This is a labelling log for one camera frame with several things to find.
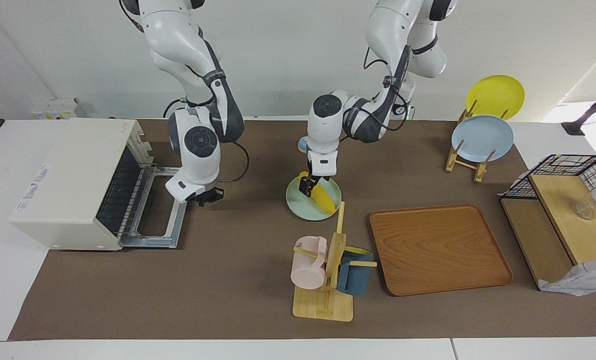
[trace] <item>wire basket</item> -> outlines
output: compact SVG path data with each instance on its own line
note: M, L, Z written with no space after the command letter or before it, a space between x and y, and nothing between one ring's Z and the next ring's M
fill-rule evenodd
M579 176L590 191L596 188L596 155L549 155L522 174L502 198L537 199L529 180L531 175Z

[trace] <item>wooden board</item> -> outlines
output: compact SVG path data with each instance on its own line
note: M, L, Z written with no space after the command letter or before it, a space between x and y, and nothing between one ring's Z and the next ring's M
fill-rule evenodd
M567 275L574 264L540 201L504 198L501 203L536 284L540 279L553 283Z
M294 316L342 322L353 320L353 296L336 290L338 268L345 246L346 234L334 233L328 250L325 284L316 290L295 287Z
M387 289L395 296L513 281L484 215L474 205L378 211L370 221Z
M574 209L577 201L589 198L590 191L583 180L577 176L529 178L572 262L577 265L596 260L596 217L583 219Z

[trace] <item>pink mug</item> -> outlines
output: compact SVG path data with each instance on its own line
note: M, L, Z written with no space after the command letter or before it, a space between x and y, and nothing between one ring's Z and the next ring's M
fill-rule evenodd
M325 269L323 267L327 257L327 239L322 236L305 236L296 242L298 248L318 254L316 259L299 252L293 253L291 267L291 281L296 287L314 290L325 283Z

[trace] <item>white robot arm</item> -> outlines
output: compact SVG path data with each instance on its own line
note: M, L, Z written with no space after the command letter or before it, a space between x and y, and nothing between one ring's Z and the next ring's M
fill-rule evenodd
M301 178L300 192L311 196L320 178L337 173L337 148L342 131L366 144L376 142L389 128L390 113L405 117L416 88L407 71L435 78L447 59L437 44L437 22L455 9L457 0L379 0L365 28L366 41L388 75L373 100L337 90L312 104L307 125L309 175ZM404 104L396 104L400 99Z
M195 25L190 10L204 0L122 0L139 15L150 55L156 66L170 73L189 101L193 87L209 88L210 101L174 112L168 121L171 146L182 167L166 184L172 196L200 206L223 197L216 188L220 173L220 144L235 142L244 131L242 114L227 84L218 56Z

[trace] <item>blue mug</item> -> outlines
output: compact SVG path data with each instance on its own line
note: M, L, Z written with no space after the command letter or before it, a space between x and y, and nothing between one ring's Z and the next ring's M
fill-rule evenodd
M370 267L350 266L349 262L372 262L373 253L363 248L346 246L340 262L337 291L351 296L363 296L369 284Z

